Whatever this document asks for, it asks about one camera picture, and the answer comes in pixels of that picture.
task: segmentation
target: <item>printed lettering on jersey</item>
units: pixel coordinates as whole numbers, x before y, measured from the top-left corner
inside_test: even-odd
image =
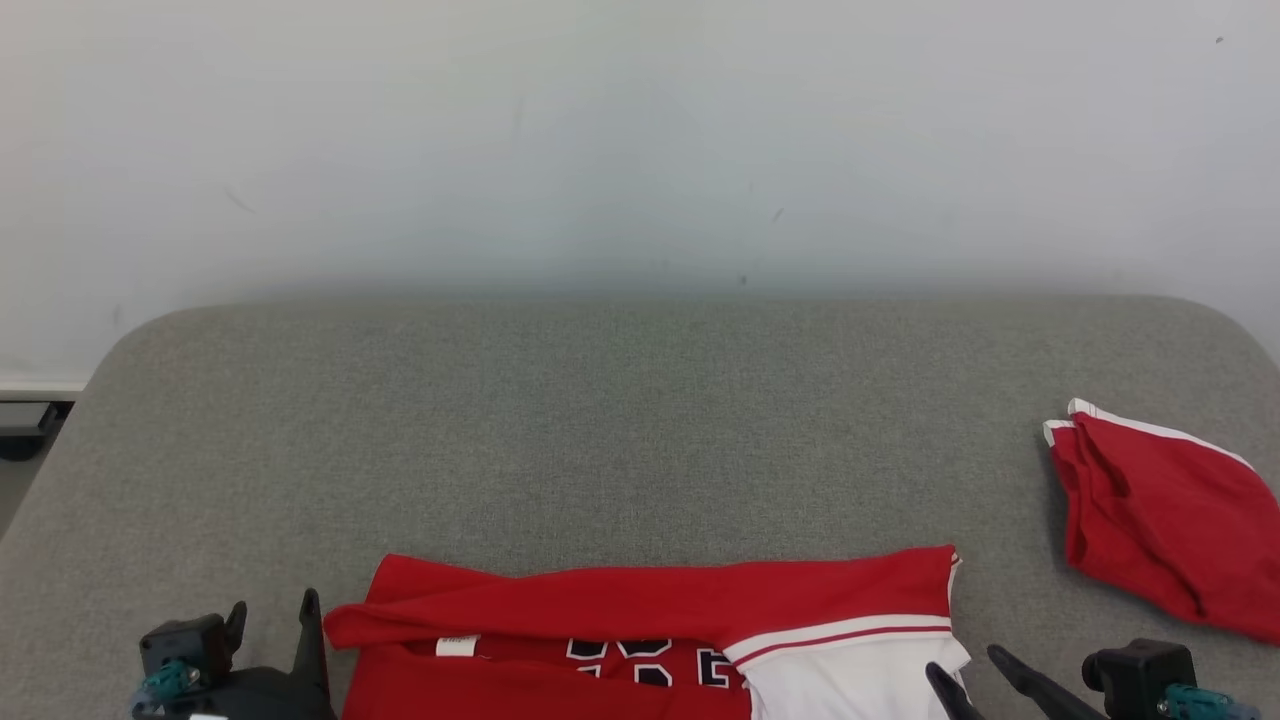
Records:
[[[645,685],[669,688],[696,682],[712,688],[728,688],[737,673],[719,651],[692,641],[645,639],[568,641],[570,660],[581,661],[580,673],[595,678],[628,678]]]

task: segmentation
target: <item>gray fabric surface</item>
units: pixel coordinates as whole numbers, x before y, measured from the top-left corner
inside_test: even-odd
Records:
[[[137,639],[242,598],[241,665],[287,665],[303,588],[358,601],[388,552],[529,574],[946,542],[992,720],[1037,712],[987,643],[1085,693],[1084,656],[1139,635],[1280,712],[1280,648],[1065,566],[1039,424],[1073,396],[1280,478],[1280,373],[1174,300],[169,315],[102,363],[0,541],[0,715],[123,717]],[[338,707],[353,664],[330,655]]]

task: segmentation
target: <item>red stripe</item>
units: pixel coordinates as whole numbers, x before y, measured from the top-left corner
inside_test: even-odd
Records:
[[[852,632],[852,633],[844,633],[841,635],[831,635],[831,637],[826,637],[826,638],[814,638],[812,641],[796,641],[796,642],[792,642],[792,643],[771,644],[769,647],[760,648],[760,650],[758,650],[755,652],[751,652],[751,653],[744,656],[744,657],[740,657],[735,665],[741,666],[744,662],[748,662],[749,660],[759,657],[759,656],[762,656],[762,655],[764,655],[767,652],[773,652],[774,650],[782,650],[782,648],[787,648],[787,647],[805,647],[805,646],[810,646],[810,644],[822,644],[822,643],[829,643],[829,642],[836,642],[836,641],[847,641],[850,638],[860,638],[863,635],[881,635],[881,634],[884,634],[884,633],[934,633],[934,632],[938,632],[938,630],[950,633],[951,628],[947,626],[947,625],[928,625],[928,626],[923,626],[923,628],[918,628],[918,626],[906,626],[906,628],[872,628],[870,630],[856,630],[856,632]]]

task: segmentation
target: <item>floor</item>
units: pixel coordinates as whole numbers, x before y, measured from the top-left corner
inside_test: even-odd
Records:
[[[59,429],[61,429],[61,423],[54,428],[54,432],[49,436],[49,442],[45,443],[45,448],[40,451],[40,455],[31,460],[26,462],[0,460],[0,537],[9,529],[9,521],[18,512],[18,506],[22,505],[22,498],[27,496],[27,488],[31,487],[31,480],[36,479],[36,473],[40,471],[40,466],[45,462],[45,455],[49,454],[49,448],[58,439]]]

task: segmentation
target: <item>white baseboard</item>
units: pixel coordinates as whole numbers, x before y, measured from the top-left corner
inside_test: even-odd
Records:
[[[24,380],[0,380],[0,402],[12,401],[72,401],[79,398],[86,383],[49,383]]]

